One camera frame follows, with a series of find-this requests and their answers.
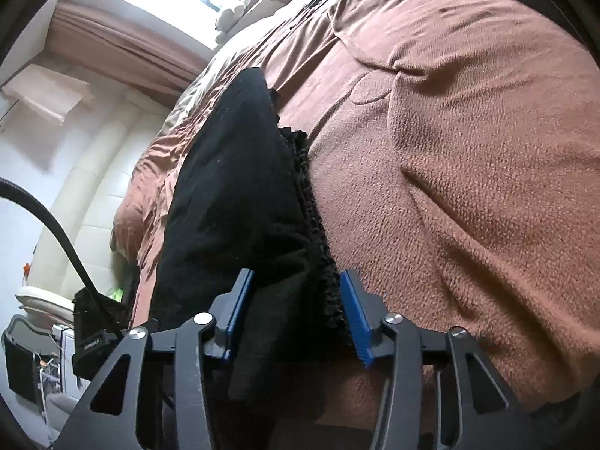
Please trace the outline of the brown bed cover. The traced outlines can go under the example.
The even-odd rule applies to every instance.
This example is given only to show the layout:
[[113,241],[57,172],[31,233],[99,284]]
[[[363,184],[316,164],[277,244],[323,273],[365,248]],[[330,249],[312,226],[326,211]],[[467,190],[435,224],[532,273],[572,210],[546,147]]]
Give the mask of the brown bed cover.
[[180,96],[136,164],[113,245],[156,294],[191,140],[260,67],[310,140],[334,260],[415,323],[462,325],[529,410],[599,373],[599,70],[515,0],[300,0],[242,30]]

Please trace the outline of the pink curtain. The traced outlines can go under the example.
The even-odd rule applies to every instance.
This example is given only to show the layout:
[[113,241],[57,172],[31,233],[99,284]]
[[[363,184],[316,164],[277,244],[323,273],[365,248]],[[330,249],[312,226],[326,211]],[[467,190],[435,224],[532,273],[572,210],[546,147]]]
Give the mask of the pink curtain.
[[207,66],[200,55],[130,19],[68,1],[54,9],[45,50],[170,108]]

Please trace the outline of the black pants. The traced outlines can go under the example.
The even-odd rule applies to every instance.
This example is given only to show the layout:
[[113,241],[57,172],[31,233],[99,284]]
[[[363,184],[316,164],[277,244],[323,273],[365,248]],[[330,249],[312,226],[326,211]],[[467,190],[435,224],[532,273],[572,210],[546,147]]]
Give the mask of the black pants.
[[281,420],[317,417],[324,373],[350,344],[339,276],[312,195],[303,132],[281,128],[263,72],[237,74],[181,166],[164,230],[150,318],[176,329],[250,270],[231,363],[207,368],[200,335],[177,351],[195,361],[174,386],[180,446],[211,423],[224,448],[264,449]]

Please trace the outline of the cream padded headboard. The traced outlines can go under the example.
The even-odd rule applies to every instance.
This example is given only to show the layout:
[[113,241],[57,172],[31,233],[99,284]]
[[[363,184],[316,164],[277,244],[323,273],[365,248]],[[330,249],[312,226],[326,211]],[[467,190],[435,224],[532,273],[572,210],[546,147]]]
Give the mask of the cream padded headboard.
[[[169,110],[129,91],[79,156],[51,212],[102,294],[117,288],[126,260],[110,248],[114,216],[137,161]],[[16,297],[70,302],[83,283],[47,229],[40,234],[27,282]]]

